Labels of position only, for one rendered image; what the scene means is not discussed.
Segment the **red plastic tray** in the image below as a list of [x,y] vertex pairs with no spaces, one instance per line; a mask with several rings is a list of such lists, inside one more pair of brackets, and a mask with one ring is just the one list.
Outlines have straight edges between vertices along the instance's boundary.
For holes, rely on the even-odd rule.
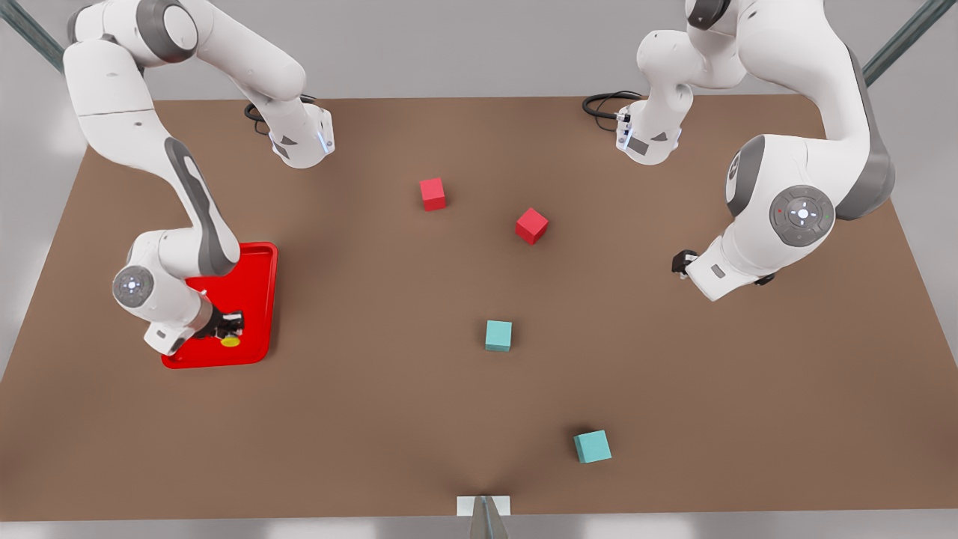
[[266,357],[272,330],[278,250],[274,243],[240,245],[239,263],[225,277],[188,278],[192,289],[205,291],[220,311],[242,311],[244,328],[239,344],[225,346],[215,338],[187,341],[171,357],[162,356],[167,368],[256,364]]

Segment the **silver frame post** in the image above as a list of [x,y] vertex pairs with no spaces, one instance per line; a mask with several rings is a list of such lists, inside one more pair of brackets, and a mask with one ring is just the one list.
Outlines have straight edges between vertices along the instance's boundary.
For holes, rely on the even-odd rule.
[[866,86],[870,87],[876,82],[956,3],[958,0],[925,0],[893,37],[865,64],[862,73]]
[[64,48],[17,0],[0,0],[0,19],[7,22],[45,61],[63,74]]
[[457,497],[457,516],[469,516],[469,539],[510,539],[502,519],[512,514],[510,496]]

